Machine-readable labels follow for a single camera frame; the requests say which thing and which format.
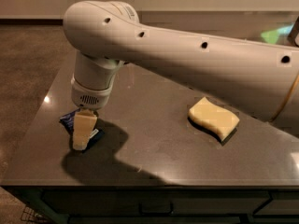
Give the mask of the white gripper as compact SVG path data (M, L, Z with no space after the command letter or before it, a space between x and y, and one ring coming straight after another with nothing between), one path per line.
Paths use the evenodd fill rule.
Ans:
M93 110L103 108L112 92L112 79L85 77L71 79L71 99L80 108L74 116L73 149L84 150L90 140L97 117Z

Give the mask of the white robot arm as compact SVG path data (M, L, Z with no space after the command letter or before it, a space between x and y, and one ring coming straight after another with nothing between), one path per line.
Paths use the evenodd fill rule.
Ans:
M298 134L296 48L147 26L115 1L76 3L63 27L77 51L72 100L89 113L106 105L117 71L134 63Z

